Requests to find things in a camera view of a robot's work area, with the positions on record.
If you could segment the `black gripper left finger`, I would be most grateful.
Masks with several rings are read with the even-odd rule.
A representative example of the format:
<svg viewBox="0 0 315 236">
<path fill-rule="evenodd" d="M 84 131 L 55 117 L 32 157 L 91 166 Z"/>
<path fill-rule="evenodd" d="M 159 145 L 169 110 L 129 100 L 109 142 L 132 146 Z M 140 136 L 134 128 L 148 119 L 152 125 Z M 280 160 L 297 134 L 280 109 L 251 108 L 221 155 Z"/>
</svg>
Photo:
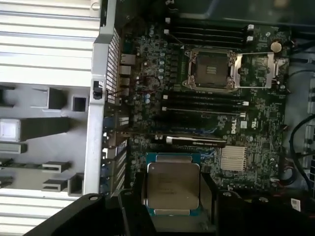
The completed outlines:
<svg viewBox="0 0 315 236">
<path fill-rule="evenodd" d="M 147 208 L 141 202 L 145 173 L 137 173 L 131 189 L 107 198 L 87 194 L 26 234 L 28 236 L 156 236 Z"/>
</svg>

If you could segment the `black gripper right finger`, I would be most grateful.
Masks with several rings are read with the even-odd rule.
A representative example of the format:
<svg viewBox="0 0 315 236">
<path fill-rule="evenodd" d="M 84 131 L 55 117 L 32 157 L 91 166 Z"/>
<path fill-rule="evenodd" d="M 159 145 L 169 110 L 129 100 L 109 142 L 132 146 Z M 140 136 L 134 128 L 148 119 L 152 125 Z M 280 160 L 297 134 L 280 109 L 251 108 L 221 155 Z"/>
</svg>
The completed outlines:
<svg viewBox="0 0 315 236">
<path fill-rule="evenodd" d="M 207 230 L 196 232 L 196 236 L 315 234 L 315 200 L 303 191 L 219 190 L 209 173 L 200 173 L 199 199 L 210 225 Z"/>
</svg>

